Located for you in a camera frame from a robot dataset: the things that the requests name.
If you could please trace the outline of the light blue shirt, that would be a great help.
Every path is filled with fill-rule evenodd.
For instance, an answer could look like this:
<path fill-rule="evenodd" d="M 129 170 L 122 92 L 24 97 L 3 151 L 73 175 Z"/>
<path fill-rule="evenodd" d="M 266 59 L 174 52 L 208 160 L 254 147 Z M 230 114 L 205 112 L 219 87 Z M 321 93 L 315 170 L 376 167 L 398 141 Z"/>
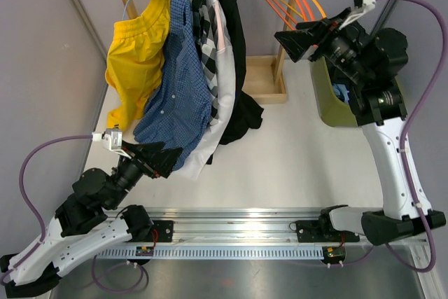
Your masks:
<path fill-rule="evenodd" d="M 344 84 L 339 83 L 333 83 L 332 84 L 332 90 L 335 94 L 336 98 L 340 100 L 341 102 L 348 104 L 349 103 L 349 91 Z"/>

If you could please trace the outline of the black garment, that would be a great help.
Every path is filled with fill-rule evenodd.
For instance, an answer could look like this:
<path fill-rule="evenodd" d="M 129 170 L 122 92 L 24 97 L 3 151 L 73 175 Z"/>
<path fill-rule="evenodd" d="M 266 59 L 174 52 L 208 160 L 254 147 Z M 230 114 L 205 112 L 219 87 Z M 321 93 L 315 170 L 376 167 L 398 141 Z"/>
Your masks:
<path fill-rule="evenodd" d="M 246 79 L 246 40 L 237 0 L 219 0 L 219 2 L 227 20 L 236 75 L 232 115 L 219 141 L 219 144 L 224 146 L 241 139 L 249 129 L 260 128 L 263 122 L 264 108 L 242 90 Z"/>

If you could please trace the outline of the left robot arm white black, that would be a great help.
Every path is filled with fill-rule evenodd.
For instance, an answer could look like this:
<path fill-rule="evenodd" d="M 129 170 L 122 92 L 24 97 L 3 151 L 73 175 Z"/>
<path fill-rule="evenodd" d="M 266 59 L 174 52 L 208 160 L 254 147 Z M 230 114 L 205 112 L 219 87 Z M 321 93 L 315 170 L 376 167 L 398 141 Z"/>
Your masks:
<path fill-rule="evenodd" d="M 125 208 L 100 230 L 106 212 L 115 210 L 137 182 L 147 176 L 167 178 L 182 153 L 162 142 L 130 144 L 95 134 L 93 141 L 119 156 L 112 174 L 92 168 L 72 185 L 73 193 L 57 208 L 49 224 L 22 252 L 1 257 L 7 298 L 31 298 L 54 289 L 74 268 L 122 242 L 155 239 L 154 223 L 141 205 Z"/>

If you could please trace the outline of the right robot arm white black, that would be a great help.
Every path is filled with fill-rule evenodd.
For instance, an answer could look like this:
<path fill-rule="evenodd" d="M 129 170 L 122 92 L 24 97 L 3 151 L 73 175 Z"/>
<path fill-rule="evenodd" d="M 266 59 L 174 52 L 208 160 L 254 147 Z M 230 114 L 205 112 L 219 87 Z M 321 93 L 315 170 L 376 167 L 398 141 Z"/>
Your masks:
<path fill-rule="evenodd" d="M 408 61 L 407 38 L 393 28 L 369 35 L 357 21 L 346 24 L 349 12 L 346 8 L 333 18 L 302 22 L 274 37 L 292 61 L 314 47 L 310 62 L 325 59 L 343 75 L 349 107 L 370 145 L 381 182 L 380 210 L 328 207 L 321 212 L 319 235 L 334 240 L 342 232 L 352 232 L 380 246 L 441 228 L 447 220 L 421 187 L 404 133 L 410 117 L 396 76 Z"/>

